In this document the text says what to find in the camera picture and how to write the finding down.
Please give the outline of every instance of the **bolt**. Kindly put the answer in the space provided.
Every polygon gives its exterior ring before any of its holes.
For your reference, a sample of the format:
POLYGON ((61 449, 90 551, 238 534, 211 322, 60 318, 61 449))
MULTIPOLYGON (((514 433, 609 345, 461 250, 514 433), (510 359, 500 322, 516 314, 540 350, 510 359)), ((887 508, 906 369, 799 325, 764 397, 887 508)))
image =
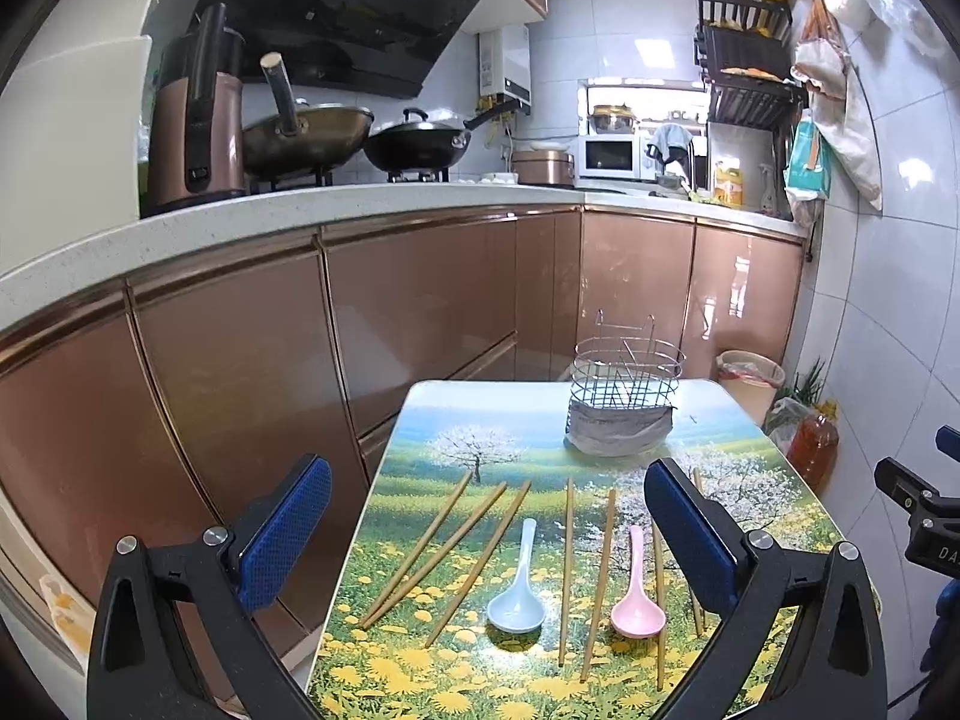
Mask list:
POLYGON ((222 525, 215 525, 203 531, 203 543, 208 547, 219 546, 227 540, 227 529, 222 525))
POLYGON ((750 531, 747 538, 757 549, 770 549, 774 545, 774 538, 766 531, 750 531))
POLYGON ((843 557, 845 560, 856 560, 860 557, 860 550, 849 541, 841 541, 840 546, 837 547, 837 552, 839 552, 840 557, 843 557))
POLYGON ((134 549, 136 549, 136 536, 124 536, 120 541, 117 541, 117 552, 121 555, 127 555, 134 549))

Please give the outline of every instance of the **blue gripper pad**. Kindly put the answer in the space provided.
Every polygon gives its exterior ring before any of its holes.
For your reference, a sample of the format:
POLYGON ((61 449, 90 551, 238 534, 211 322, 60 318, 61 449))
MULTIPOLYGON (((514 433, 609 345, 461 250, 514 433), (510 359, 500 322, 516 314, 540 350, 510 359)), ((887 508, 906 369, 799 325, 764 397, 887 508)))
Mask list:
POLYGON ((644 497, 697 600, 725 617, 736 606, 737 591, 736 565, 723 542, 663 464, 647 469, 644 497))
POLYGON ((237 597, 248 614, 274 603, 330 502, 331 487, 330 466, 316 458, 244 550, 237 597))

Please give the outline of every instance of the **metal utensil basket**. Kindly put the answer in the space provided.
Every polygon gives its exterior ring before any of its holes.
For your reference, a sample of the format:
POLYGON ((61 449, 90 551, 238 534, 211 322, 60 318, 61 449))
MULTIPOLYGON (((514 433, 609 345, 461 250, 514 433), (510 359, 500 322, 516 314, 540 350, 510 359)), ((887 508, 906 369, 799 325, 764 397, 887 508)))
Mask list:
POLYGON ((601 310, 597 328, 576 346, 566 437, 590 455, 635 454, 673 427, 685 355, 656 337, 652 316, 645 327, 604 324, 601 310))

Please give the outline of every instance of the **white countertop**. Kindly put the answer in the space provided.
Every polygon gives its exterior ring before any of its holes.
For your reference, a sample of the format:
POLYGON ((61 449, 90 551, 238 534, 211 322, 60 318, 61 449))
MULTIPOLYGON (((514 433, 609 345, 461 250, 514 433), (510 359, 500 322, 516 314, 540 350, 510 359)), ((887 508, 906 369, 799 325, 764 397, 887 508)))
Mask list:
POLYGON ((805 237, 799 225, 760 214, 643 194, 502 184, 361 184, 279 191, 188 208, 127 224, 38 257, 0 275, 0 332, 64 298, 216 245, 330 221, 442 208, 586 204, 718 220, 805 237))

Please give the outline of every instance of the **table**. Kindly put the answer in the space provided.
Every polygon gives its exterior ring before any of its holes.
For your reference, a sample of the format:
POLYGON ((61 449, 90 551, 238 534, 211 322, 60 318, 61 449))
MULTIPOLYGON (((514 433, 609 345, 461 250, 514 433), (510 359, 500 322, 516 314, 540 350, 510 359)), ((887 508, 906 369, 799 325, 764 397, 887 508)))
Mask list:
MULTIPOLYGON (((723 503, 744 530, 765 528, 781 546, 827 552, 841 538, 784 456, 721 386, 685 380, 674 397, 674 428, 663 445, 640 456, 610 460, 588 457, 565 444, 569 384, 430 381, 414 386, 384 453, 314 662, 307 690, 320 712, 407 720, 637 720, 652 714, 693 664, 718 619, 708 614, 707 630, 697 637, 688 587, 667 551, 666 680, 664 691, 658 692, 656 645, 623 640, 606 618, 626 589, 631 524, 646 526, 646 584, 648 590, 653 587, 650 517, 642 488, 649 461, 671 456, 688 472, 699 467, 708 497, 723 503), (426 554, 446 540, 494 485, 507 482, 507 493, 420 586, 368 632, 361 630, 359 619, 465 469, 473 471, 474 479, 426 554), (569 654, 560 669, 568 477, 577 490, 575 557, 569 654), (533 480, 533 488, 501 545, 436 643, 422 648, 433 620, 467 578, 526 479, 533 480), (605 616, 589 679, 580 683, 606 496, 613 485, 618 522, 605 616), (525 517, 538 522, 531 581, 547 616, 539 635, 509 637, 485 627, 484 610, 514 574, 525 517)), ((426 560, 421 557, 415 567, 426 560)), ((781 610, 733 709, 760 697, 792 618, 792 611, 781 610)))

